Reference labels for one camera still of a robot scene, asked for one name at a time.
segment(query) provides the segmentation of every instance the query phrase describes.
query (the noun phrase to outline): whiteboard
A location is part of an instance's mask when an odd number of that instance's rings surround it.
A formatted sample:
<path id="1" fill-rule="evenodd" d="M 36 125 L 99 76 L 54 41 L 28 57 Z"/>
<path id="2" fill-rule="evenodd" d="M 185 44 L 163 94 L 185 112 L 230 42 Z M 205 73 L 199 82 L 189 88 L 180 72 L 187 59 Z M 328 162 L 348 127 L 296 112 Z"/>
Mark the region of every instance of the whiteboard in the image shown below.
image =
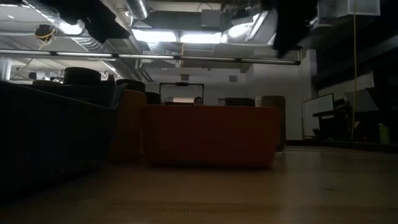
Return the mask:
<path id="1" fill-rule="evenodd" d="M 319 119 L 313 114 L 333 110 L 333 94 L 303 102 L 304 136 L 315 136 L 313 129 L 319 129 Z"/>

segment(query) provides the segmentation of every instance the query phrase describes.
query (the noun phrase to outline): wooden floor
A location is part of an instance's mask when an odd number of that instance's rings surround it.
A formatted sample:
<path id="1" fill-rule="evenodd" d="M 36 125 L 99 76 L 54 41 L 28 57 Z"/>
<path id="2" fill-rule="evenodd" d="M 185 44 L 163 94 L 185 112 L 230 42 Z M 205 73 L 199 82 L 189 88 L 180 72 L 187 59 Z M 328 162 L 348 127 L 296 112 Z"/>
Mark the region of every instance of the wooden floor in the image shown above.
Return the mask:
<path id="1" fill-rule="evenodd" d="M 398 156 L 289 147 L 272 170 L 112 166 L 2 207 L 0 223 L 398 223 Z"/>

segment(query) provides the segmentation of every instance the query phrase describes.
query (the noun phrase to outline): person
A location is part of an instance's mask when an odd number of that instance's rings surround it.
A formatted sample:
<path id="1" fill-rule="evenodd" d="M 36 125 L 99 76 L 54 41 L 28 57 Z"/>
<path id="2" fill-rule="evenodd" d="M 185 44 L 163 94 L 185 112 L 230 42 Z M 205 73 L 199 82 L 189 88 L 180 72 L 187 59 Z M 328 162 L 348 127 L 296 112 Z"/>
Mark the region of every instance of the person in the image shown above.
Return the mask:
<path id="1" fill-rule="evenodd" d="M 202 98 L 201 98 L 200 96 L 196 97 L 196 98 L 193 100 L 193 104 L 194 104 L 195 106 L 201 106 L 201 105 L 203 105 L 203 100 L 202 100 Z"/>

